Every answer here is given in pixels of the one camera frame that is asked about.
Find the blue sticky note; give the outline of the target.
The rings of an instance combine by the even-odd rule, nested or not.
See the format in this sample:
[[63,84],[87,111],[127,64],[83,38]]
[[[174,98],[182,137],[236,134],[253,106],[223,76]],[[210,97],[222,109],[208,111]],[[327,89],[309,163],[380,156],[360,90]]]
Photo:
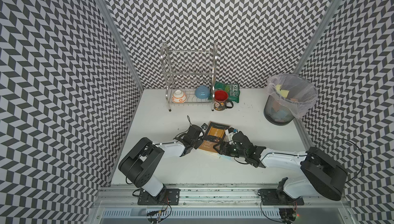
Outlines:
[[221,160],[227,160],[227,161],[234,161],[234,158],[231,156],[226,156],[226,155],[220,155]]

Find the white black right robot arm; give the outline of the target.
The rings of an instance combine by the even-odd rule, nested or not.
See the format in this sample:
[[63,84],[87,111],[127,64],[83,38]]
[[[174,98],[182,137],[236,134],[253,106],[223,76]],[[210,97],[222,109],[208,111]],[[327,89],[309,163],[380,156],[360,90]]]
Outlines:
[[264,205],[289,205],[305,196],[321,195],[333,201],[342,198],[348,171],[332,157],[317,147],[307,151],[277,151],[255,146],[242,132],[229,142],[213,146],[220,155],[244,158],[255,168],[280,168],[290,170],[296,177],[283,178],[270,193],[261,193]]

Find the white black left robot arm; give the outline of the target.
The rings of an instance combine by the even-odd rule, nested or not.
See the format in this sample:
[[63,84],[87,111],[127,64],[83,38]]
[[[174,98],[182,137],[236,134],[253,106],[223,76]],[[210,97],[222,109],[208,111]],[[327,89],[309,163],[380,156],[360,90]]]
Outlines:
[[154,172],[160,161],[165,158],[183,157],[203,142],[204,130],[197,125],[178,134],[172,142],[154,143],[144,137],[124,156],[118,169],[126,177],[127,184],[141,188],[157,202],[166,199],[166,187],[155,176]]

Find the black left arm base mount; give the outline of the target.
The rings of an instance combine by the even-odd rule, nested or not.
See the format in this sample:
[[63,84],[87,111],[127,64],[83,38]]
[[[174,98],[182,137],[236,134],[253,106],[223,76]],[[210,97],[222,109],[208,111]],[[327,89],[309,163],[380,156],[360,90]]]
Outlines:
[[140,206],[167,205],[177,206],[180,200],[180,189],[164,188],[157,196],[152,196],[145,190],[139,194],[137,204]]

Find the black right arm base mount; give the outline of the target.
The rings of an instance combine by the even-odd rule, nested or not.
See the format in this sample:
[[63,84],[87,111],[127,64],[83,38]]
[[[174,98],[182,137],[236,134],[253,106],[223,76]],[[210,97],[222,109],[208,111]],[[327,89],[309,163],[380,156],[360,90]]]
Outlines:
[[259,189],[258,196],[261,198],[264,206],[295,206],[305,205],[302,197],[292,198],[284,192],[284,184],[288,177],[283,178],[276,189]]

